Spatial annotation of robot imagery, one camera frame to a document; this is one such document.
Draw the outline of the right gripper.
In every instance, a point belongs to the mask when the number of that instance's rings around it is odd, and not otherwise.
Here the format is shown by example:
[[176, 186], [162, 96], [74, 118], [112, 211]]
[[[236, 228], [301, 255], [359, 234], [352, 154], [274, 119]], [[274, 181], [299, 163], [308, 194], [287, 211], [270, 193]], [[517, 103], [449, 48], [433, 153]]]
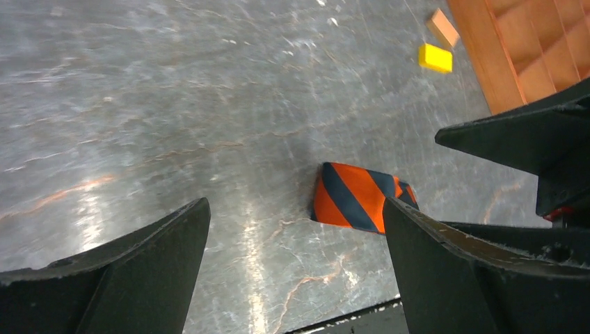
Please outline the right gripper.
[[588, 79], [510, 111], [440, 129], [438, 145], [535, 175], [543, 170], [536, 214], [561, 228], [445, 224], [544, 260], [588, 267], [589, 231], [581, 228], [589, 227], [589, 148], [579, 147], [588, 140]]

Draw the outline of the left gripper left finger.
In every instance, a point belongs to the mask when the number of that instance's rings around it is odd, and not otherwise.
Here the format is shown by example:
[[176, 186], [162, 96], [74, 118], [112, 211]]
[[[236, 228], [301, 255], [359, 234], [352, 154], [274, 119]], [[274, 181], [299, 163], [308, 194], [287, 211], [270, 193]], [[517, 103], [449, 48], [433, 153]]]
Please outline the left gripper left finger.
[[206, 198], [41, 269], [1, 274], [2, 333], [181, 333], [207, 243]]

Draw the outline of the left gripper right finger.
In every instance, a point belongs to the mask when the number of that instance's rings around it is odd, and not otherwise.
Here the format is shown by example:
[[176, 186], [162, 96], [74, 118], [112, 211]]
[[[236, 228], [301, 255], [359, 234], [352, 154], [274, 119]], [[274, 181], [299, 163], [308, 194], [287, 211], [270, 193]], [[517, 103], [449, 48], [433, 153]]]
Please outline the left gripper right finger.
[[395, 198], [383, 221], [411, 333], [589, 332], [589, 266], [493, 244]]

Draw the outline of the orange navy striped tie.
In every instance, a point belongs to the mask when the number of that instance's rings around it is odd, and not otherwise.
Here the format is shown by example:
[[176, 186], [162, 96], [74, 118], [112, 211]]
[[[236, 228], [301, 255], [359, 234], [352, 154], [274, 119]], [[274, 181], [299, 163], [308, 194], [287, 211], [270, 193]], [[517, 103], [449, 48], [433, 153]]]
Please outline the orange navy striped tie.
[[325, 162], [317, 178], [310, 219], [341, 228], [384, 234], [383, 208], [389, 197], [414, 209], [419, 208], [410, 185], [397, 176]]

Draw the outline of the wooden compartment tray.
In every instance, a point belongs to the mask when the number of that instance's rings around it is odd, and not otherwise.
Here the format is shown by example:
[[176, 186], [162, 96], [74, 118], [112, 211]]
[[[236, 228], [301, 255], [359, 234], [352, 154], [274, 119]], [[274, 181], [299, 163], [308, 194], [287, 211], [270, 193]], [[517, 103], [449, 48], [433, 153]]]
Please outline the wooden compartment tray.
[[589, 2], [448, 1], [493, 115], [589, 78]]

